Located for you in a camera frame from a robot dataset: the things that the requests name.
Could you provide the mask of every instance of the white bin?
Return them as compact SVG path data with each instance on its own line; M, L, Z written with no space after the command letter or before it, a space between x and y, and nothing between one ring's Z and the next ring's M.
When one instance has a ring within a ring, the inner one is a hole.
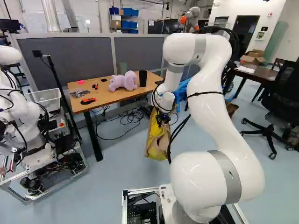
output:
M58 88L27 93L26 99L43 105L48 112L60 109L61 93Z

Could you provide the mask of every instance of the black cup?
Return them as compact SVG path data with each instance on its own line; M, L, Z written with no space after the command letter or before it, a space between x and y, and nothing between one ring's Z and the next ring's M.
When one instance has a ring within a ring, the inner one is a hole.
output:
M146 86L146 79L148 77L148 71L140 70L139 71L139 86L145 87Z

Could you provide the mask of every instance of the pink stuffed animal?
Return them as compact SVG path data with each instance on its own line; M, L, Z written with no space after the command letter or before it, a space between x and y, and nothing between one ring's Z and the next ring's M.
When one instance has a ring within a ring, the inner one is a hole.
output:
M127 71L124 76L112 75L110 80L109 90L114 92L116 88L125 87L127 90L132 91L137 89L137 75L133 71Z

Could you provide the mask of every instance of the wooden desk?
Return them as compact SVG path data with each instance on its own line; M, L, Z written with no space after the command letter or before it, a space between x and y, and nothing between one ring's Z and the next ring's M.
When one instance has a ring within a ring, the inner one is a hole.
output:
M74 91L75 89L89 90L91 92L77 99L71 97L71 108L73 113L84 113L87 129L90 135L91 142L93 144L93 150L97 161L101 161L103 159L103 154L98 143L98 139L93 127L93 121L91 119L89 111L101 106L148 94L152 92L157 86L155 84L155 81L162 80L160 76L148 71L146 87L139 87L139 72L136 71L135 73L137 74L138 78L138 87L133 91L128 91L124 88L119 88L115 92L110 92L108 86L110 85L110 79L112 78L112 76L87 79L84 81L83 84L79 84L78 82L72 82L67 84L70 92ZM107 79L106 82L101 81L101 79L104 78ZM94 84L99 85L99 88L97 90L93 89ZM85 98L96 98L97 101L92 102L88 105L82 105L80 102Z
M243 77L234 98L238 97L238 95L239 95L241 89L243 88L247 79L256 81L256 82L260 83L261 86L266 86L268 83L274 81L275 77L278 74L277 71L274 71L271 69L266 69L262 66L256 66L256 65L252 65L252 64L243 65L243 66L250 68L250 69L255 69L255 72L253 74L251 74L251 73L247 73L244 71L239 71L239 70L234 69L234 71L233 71L234 76Z

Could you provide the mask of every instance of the office chair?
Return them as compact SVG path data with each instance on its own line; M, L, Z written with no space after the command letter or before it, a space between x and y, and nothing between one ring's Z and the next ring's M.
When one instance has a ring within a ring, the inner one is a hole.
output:
M274 148L272 137L286 144L288 151L299 151L299 146L292 145L286 139L289 137L290 130L299 124L299 58L297 62L287 61L281 67L275 81L264 90L262 95L262 105L270 112L265 118L271 124L263 127L247 118L243 118L242 124L249 123L258 130L241 131L240 134L262 134L267 138L272 153L269 158L274 160L277 152ZM274 133L274 125L287 127L282 137Z
M274 69L274 67L277 65L279 70L281 69L281 64L284 64L287 60L284 60L284 59L280 59L280 58L276 58L273 65L272 65L272 68L271 70ZM252 102L255 101L255 99L257 98L257 96L261 93L261 91L265 88L265 86L263 86L262 84L260 84L260 86L258 87L254 97L252 98Z

